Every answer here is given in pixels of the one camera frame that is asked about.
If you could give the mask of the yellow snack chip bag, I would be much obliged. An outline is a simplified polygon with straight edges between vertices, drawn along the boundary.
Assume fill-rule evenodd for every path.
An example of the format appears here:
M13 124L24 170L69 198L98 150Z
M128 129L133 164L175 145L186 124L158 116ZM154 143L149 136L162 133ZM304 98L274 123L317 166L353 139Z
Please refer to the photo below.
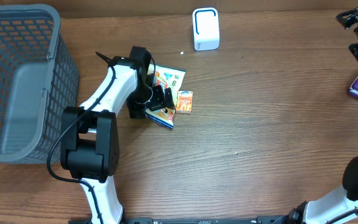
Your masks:
M161 65L156 66L153 85L161 85L163 89L170 88L173 96L173 109L162 108L157 111L147 109L146 116L166 128L173 129L173 118L176 112L177 94L185 77L185 70L179 70Z

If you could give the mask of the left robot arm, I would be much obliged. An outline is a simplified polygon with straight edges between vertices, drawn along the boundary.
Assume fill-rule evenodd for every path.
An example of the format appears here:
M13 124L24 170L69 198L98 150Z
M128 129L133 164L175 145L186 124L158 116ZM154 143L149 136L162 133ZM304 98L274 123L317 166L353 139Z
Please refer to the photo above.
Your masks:
M85 191L91 209L89 223L123 223L124 207L118 200L114 174L119 162L117 116L123 106L132 119L144 119L146 111L173 109L170 88L154 85L149 66L154 63L144 47L133 46L128 57L109 58L102 84L79 107L62 112L60 163L69 170L68 182Z

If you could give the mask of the orange small packet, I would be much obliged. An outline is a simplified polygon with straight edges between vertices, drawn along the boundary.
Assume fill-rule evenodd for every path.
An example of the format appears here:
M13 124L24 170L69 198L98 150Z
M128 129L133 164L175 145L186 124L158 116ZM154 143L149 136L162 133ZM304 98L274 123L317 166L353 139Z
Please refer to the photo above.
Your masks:
M176 111L178 113L191 114L193 104L192 91L178 91Z

